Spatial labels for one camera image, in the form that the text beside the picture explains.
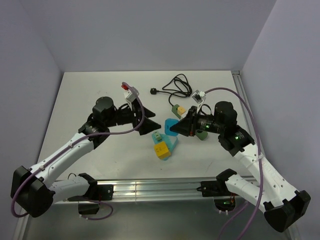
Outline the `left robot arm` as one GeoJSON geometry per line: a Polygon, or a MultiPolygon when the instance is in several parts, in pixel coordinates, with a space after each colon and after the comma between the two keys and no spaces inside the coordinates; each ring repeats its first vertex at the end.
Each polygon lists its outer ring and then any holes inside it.
{"type": "Polygon", "coordinates": [[[98,182],[87,173],[73,179],[57,178],[77,160],[97,149],[112,133],[111,127],[131,124],[141,136],[161,128],[152,120],[155,113],[144,107],[139,99],[116,108],[110,97],[97,99],[87,121],[64,146],[43,161],[26,168],[18,167],[12,178],[11,214],[18,218],[15,205],[36,218],[56,202],[73,197],[94,201],[99,195],[98,182]]]}

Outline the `teal triangular power strip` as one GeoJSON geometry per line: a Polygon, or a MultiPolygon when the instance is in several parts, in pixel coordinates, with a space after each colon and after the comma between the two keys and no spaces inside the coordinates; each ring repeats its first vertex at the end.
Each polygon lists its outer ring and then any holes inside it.
{"type": "Polygon", "coordinates": [[[166,134],[161,134],[161,136],[162,136],[162,142],[166,143],[166,145],[169,148],[169,151],[171,152],[171,155],[172,155],[174,149],[176,148],[176,146],[178,144],[178,138],[176,136],[170,136],[170,135],[166,135],[166,134]]]}

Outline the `light green plug adapter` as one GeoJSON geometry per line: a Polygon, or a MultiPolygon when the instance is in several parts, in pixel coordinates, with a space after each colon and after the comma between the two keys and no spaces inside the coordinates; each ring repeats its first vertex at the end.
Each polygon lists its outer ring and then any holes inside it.
{"type": "Polygon", "coordinates": [[[152,136],[153,142],[155,144],[160,143],[162,141],[162,139],[163,139],[161,134],[157,130],[154,131],[151,136],[152,136]]]}

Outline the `green power strip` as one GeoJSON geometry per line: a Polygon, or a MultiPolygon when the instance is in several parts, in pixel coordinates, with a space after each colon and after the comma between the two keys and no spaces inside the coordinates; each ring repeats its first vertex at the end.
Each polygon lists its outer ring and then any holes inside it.
{"type": "MultiPolygon", "coordinates": [[[[178,104],[173,105],[171,111],[179,120],[181,120],[187,113],[187,111],[178,104]]],[[[201,141],[204,141],[208,137],[208,133],[198,129],[193,133],[193,136],[197,136],[201,141]]]]}

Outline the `small orange plug adapter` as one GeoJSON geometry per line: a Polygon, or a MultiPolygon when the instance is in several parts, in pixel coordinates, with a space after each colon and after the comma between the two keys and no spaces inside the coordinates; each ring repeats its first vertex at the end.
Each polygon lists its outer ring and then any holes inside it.
{"type": "Polygon", "coordinates": [[[179,107],[177,108],[177,113],[178,113],[180,116],[182,116],[185,112],[186,112],[186,110],[185,110],[184,107],[179,106],[179,107]]]}

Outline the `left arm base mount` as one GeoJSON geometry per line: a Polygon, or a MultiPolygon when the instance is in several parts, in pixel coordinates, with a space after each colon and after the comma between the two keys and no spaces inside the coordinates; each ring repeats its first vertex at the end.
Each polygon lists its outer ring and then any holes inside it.
{"type": "Polygon", "coordinates": [[[87,221],[100,221],[112,216],[114,208],[107,203],[113,199],[114,186],[112,184],[98,184],[96,188],[86,193],[84,196],[73,196],[67,199],[68,202],[78,202],[78,213],[81,218],[87,221]],[[109,213],[105,216],[95,215],[102,210],[103,207],[109,209],[109,213]]]}

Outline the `yellow cube socket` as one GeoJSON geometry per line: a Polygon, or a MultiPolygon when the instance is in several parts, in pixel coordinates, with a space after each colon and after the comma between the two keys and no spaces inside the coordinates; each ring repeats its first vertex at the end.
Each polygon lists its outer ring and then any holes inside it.
{"type": "Polygon", "coordinates": [[[171,152],[164,141],[155,144],[154,151],[156,156],[161,160],[164,160],[165,158],[168,158],[171,155],[171,152]]]}

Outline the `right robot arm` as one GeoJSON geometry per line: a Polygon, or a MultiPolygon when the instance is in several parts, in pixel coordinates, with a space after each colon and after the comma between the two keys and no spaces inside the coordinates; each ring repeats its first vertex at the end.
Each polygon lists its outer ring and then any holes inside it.
{"type": "Polygon", "coordinates": [[[241,196],[258,205],[268,224],[282,233],[306,213],[311,196],[287,182],[266,157],[258,153],[257,143],[238,125],[237,116],[232,103],[227,101],[218,102],[211,115],[203,115],[192,106],[170,130],[186,137],[193,137],[197,131],[217,134],[220,145],[251,173],[263,189],[229,168],[214,181],[201,182],[197,190],[203,197],[231,193],[241,196]]]}

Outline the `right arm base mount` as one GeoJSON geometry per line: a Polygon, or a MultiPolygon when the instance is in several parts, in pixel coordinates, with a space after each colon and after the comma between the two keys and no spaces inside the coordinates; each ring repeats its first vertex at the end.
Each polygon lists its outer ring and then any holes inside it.
{"type": "Polygon", "coordinates": [[[226,199],[214,200],[217,211],[226,215],[236,209],[236,194],[227,189],[226,181],[237,172],[232,169],[224,170],[215,180],[201,181],[200,186],[196,188],[201,192],[202,197],[226,197],[226,199]]]}

